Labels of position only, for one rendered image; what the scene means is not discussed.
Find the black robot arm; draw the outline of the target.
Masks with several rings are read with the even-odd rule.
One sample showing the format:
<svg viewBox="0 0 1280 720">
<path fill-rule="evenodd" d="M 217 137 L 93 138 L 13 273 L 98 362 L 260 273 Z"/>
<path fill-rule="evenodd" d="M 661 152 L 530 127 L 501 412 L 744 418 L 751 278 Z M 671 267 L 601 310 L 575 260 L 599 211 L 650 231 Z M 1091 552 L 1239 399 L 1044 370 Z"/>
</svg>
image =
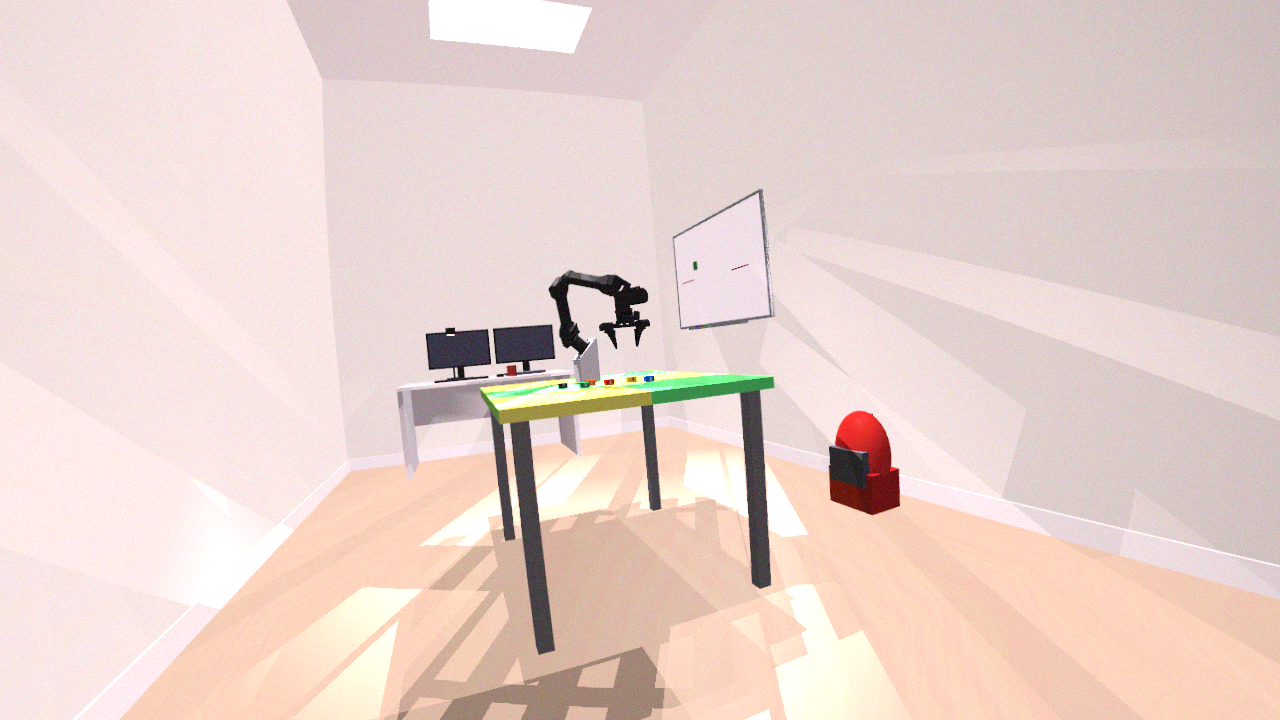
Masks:
<svg viewBox="0 0 1280 720">
<path fill-rule="evenodd" d="M 616 274 L 588 275 L 570 270 L 564 273 L 564 275 L 557 277 L 553 284 L 550 284 L 549 293 L 553 299 L 556 299 L 557 304 L 556 307 L 561 320 L 561 328 L 559 328 L 561 342 L 564 348 L 568 348 L 571 346 L 575 350 L 577 350 L 579 354 L 582 354 L 585 348 L 588 348 L 590 341 L 586 342 L 585 340 L 582 340 L 579 336 L 580 331 L 577 323 L 571 322 L 570 306 L 567 301 L 568 284 L 579 284 L 589 288 L 595 288 L 599 290 L 602 293 L 613 296 L 614 307 L 646 304 L 648 301 L 648 292 L 645 288 L 641 288 L 640 286 L 630 288 L 631 283 L 628 283 L 627 281 Z M 625 287 L 620 290 L 622 284 Z M 621 320 L 625 324 L 626 323 L 634 324 L 634 322 L 639 319 L 640 319 L 640 311 L 632 311 L 632 307 L 628 307 L 628 311 L 618 313 L 618 322 Z"/>
</svg>

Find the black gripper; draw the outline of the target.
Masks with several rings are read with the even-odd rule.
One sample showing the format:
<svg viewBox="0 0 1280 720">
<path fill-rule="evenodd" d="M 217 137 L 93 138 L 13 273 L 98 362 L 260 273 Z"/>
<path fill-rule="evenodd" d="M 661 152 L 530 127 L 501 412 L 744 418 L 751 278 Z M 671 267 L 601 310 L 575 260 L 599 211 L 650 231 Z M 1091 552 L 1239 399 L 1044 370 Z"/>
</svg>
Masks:
<svg viewBox="0 0 1280 720">
<path fill-rule="evenodd" d="M 625 309 L 620 309 L 620 307 L 625 307 Z M 617 320 L 616 324 L 613 324 L 612 322 L 602 323 L 599 325 L 599 331 L 605 331 L 604 333 L 607 333 L 609 336 L 612 343 L 614 345 L 614 348 L 617 348 L 617 341 L 616 341 L 616 336 L 614 336 L 614 332 L 616 332 L 614 328 L 636 327 L 636 329 L 634 329 L 634 334 L 635 334 L 635 343 L 636 343 L 636 347 L 637 347 L 640 337 L 643 334 L 643 331 L 646 329 L 648 325 L 650 325 L 650 322 L 648 319 L 643 319 L 643 320 L 634 322 L 634 324 L 631 324 L 631 323 L 625 324 L 623 323 L 623 325 L 620 325 L 620 324 L 622 324 L 622 322 L 621 320 L 618 322 L 618 313 L 621 313 L 621 311 L 628 311 L 630 306 L 620 306 L 620 307 L 614 307 L 616 320 Z"/>
</svg>

